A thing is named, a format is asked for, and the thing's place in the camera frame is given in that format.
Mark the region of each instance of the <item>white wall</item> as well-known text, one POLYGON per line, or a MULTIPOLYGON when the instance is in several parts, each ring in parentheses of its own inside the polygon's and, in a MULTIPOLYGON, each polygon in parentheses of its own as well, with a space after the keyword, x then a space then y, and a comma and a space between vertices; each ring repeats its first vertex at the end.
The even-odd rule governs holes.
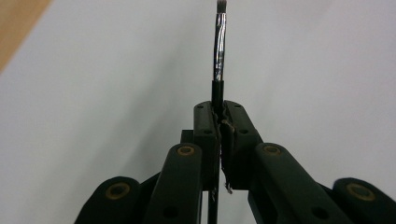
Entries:
MULTIPOLYGON (((232 1, 225 98, 318 182, 396 199, 396 2, 232 1)), ((216 1, 54 1, 0 76, 0 223, 72 223, 161 170, 210 99, 216 1)), ((219 223, 253 223, 246 194, 219 223)))

